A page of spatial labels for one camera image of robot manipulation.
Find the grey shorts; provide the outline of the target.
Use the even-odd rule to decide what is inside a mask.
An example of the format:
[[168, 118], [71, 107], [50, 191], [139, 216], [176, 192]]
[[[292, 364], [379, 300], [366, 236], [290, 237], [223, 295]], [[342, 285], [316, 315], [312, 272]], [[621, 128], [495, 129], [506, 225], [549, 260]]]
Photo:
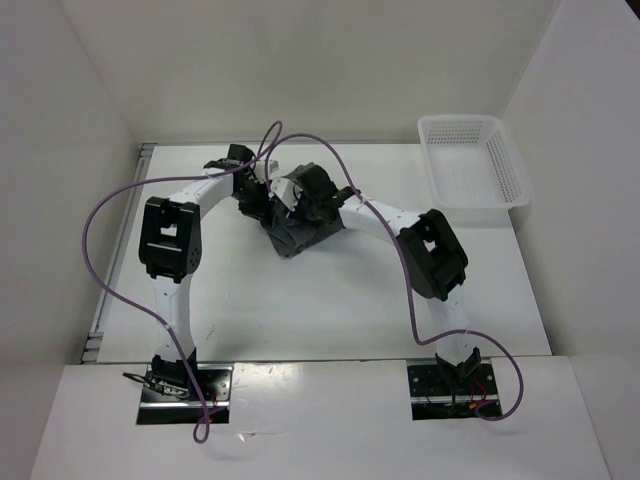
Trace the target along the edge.
[[[289, 174], [282, 177], [294, 180], [309, 196], [327, 196], [333, 193], [341, 193], [328, 173], [315, 163], [308, 163], [296, 167]], [[287, 227], [288, 209], [277, 199], [270, 197], [271, 218], [262, 218], [261, 226], [269, 235], [276, 252], [285, 258], [291, 258], [313, 245], [329, 238], [340, 230], [329, 229], [299, 229]]]

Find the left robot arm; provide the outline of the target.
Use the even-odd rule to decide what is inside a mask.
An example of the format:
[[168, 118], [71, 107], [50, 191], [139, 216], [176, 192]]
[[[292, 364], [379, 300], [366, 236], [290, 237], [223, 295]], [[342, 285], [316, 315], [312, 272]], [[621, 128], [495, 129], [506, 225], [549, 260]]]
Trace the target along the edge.
[[234, 198], [251, 213], [261, 213], [267, 187], [278, 170], [264, 154], [233, 144], [227, 155], [208, 162], [202, 177], [167, 197], [150, 197], [143, 210], [138, 255], [155, 296], [160, 334], [147, 381], [185, 400], [200, 385], [191, 332], [190, 288], [202, 256], [202, 219], [221, 201]]

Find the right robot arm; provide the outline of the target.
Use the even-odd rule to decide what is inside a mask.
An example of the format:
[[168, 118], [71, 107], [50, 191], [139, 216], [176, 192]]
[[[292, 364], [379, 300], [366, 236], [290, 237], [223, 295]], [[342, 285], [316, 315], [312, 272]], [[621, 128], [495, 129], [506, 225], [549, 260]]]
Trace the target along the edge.
[[464, 305], [468, 257], [444, 214], [404, 211], [364, 197], [352, 187], [339, 189], [320, 166], [309, 163], [271, 181], [284, 205], [287, 239], [308, 248], [340, 230], [367, 233], [399, 252], [409, 291], [425, 299], [432, 320], [451, 334], [437, 341], [440, 385], [460, 393], [474, 379], [481, 357], [470, 339]]

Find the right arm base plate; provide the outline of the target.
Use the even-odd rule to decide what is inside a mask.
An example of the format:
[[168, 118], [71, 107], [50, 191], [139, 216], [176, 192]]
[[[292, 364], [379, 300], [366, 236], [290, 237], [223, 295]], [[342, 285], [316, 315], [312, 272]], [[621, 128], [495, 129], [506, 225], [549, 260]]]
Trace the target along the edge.
[[503, 415], [492, 365], [483, 361], [475, 372], [453, 390], [440, 377], [434, 359], [407, 363], [412, 419], [475, 418], [475, 410], [488, 418]]

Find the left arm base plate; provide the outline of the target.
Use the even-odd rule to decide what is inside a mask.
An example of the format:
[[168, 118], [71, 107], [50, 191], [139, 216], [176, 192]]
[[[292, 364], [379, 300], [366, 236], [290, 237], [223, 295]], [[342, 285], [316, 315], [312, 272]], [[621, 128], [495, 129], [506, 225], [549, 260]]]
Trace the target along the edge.
[[[196, 376], [206, 400], [210, 424], [227, 424], [233, 378], [231, 364], [199, 364]], [[195, 425], [202, 418], [201, 402], [192, 387], [173, 386], [144, 376], [136, 418], [137, 425]]]

